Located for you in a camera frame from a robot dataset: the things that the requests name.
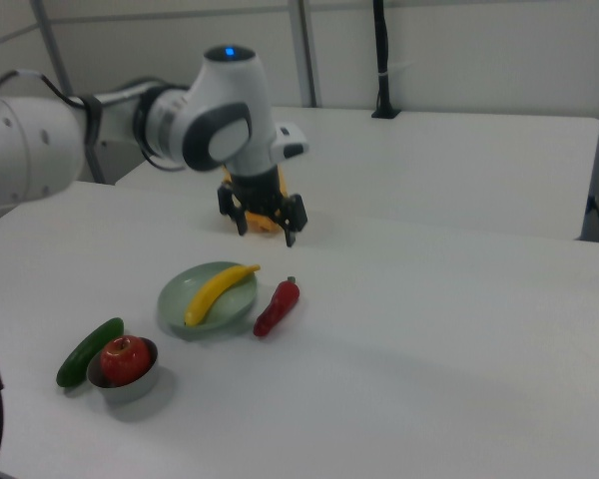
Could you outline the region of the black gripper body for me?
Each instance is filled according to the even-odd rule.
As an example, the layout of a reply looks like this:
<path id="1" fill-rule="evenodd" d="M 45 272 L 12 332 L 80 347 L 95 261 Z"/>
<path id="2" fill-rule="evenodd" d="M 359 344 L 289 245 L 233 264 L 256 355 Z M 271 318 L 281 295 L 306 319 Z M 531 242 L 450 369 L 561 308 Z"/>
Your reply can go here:
<path id="1" fill-rule="evenodd" d="M 233 193 L 243 208 L 260 216 L 273 216 L 283 203 L 277 168 L 255 176 L 232 175 Z"/>

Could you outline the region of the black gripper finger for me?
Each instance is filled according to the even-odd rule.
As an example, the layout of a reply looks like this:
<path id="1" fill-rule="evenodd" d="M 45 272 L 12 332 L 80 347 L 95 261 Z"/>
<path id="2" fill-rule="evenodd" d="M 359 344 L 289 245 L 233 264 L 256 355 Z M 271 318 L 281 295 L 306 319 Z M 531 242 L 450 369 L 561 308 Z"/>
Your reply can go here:
<path id="1" fill-rule="evenodd" d="M 228 217 L 236 225 L 238 234 L 244 236 L 248 231 L 246 211 L 234 196 L 231 184 L 222 183 L 219 186 L 218 202 L 220 214 Z"/>
<path id="2" fill-rule="evenodd" d="M 301 195 L 283 197 L 279 211 L 276 213 L 276 223 L 284 231 L 287 247 L 292 247 L 296 236 L 307 224 L 307 214 Z"/>

